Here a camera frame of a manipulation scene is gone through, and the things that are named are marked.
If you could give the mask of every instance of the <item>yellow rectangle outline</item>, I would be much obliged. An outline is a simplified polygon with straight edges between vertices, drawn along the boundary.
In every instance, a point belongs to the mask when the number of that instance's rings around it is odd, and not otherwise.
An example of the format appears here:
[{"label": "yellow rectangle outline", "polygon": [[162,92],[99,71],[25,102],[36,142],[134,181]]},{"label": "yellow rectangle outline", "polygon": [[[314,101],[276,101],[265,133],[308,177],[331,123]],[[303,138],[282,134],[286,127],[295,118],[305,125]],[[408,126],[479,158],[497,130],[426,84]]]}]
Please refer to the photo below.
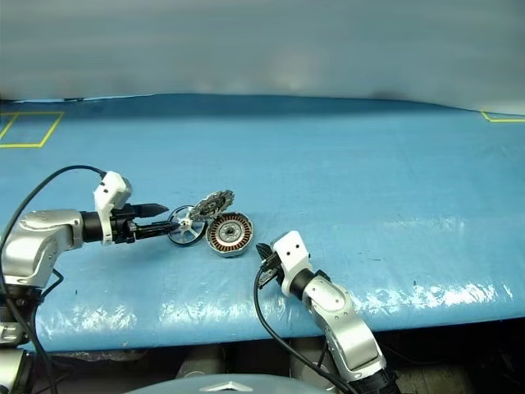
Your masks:
[{"label": "yellow rectangle outline", "polygon": [[483,117],[490,123],[525,123],[524,119],[517,119],[512,117],[489,117],[485,111],[481,111]]},{"label": "yellow rectangle outline", "polygon": [[49,127],[48,131],[46,132],[45,136],[42,138],[42,140],[38,143],[33,144],[2,144],[0,143],[0,148],[42,148],[46,142],[48,142],[49,137],[51,134],[55,131],[55,129],[58,126],[58,123],[62,120],[64,117],[65,112],[64,111],[32,111],[32,112],[0,112],[0,116],[13,116],[11,120],[4,126],[2,131],[0,132],[0,140],[2,140],[2,137],[9,131],[11,128],[13,122],[20,116],[20,115],[58,115],[57,119],[53,122],[51,127]]}]

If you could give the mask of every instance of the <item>white wall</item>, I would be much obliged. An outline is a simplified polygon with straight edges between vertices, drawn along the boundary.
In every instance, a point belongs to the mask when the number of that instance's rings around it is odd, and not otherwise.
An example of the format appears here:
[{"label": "white wall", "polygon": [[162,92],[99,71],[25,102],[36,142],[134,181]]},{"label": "white wall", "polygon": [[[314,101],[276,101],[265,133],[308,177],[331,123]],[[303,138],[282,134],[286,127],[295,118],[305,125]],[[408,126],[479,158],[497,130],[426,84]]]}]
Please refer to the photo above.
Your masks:
[{"label": "white wall", "polygon": [[525,114],[523,0],[0,0],[5,99],[393,98]]}]

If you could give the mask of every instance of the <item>spoked wheel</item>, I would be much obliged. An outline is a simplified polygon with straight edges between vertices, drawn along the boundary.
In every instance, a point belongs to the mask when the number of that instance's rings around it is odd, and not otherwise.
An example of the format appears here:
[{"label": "spoked wheel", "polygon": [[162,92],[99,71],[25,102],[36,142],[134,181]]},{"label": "spoked wheel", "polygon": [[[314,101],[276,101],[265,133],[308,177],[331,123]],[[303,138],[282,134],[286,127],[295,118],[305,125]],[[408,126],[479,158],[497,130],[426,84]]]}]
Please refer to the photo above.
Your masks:
[{"label": "spoked wheel", "polygon": [[173,211],[167,219],[169,222],[179,223],[179,227],[167,236],[180,246],[192,245],[206,233],[208,223],[205,220],[199,222],[189,218],[189,213],[193,208],[193,205],[183,205]]}]

